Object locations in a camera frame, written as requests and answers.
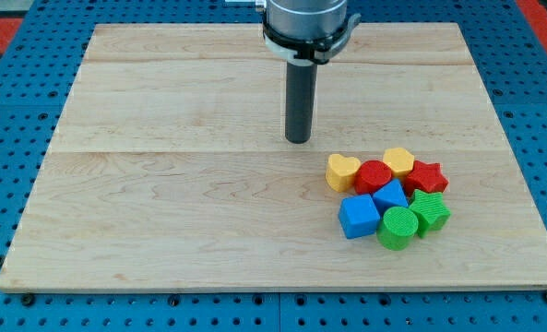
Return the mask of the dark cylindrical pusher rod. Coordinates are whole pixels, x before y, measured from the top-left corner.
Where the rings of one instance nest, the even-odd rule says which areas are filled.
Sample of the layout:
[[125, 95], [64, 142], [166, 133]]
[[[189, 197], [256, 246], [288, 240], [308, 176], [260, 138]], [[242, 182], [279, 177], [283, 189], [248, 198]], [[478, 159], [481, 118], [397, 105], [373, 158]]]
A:
[[311, 137], [317, 66], [286, 66], [285, 138], [302, 144]]

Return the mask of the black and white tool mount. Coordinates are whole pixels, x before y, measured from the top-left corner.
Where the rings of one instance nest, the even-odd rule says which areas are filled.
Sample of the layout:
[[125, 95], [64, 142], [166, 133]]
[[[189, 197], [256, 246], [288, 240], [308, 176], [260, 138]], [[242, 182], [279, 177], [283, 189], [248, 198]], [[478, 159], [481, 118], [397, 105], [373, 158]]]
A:
[[263, 37], [267, 48], [279, 58], [296, 66], [325, 65], [348, 44], [360, 24], [359, 13], [346, 18], [331, 34], [318, 39], [294, 39], [273, 29], [263, 16]]

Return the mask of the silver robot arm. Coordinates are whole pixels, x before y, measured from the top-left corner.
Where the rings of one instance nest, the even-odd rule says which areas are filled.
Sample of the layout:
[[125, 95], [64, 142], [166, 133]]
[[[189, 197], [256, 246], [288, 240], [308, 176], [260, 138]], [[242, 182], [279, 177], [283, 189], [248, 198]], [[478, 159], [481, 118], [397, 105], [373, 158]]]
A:
[[286, 63], [284, 136], [292, 144], [312, 134], [317, 68], [347, 46], [361, 23], [347, 0], [225, 0], [252, 6], [261, 16], [266, 47]]

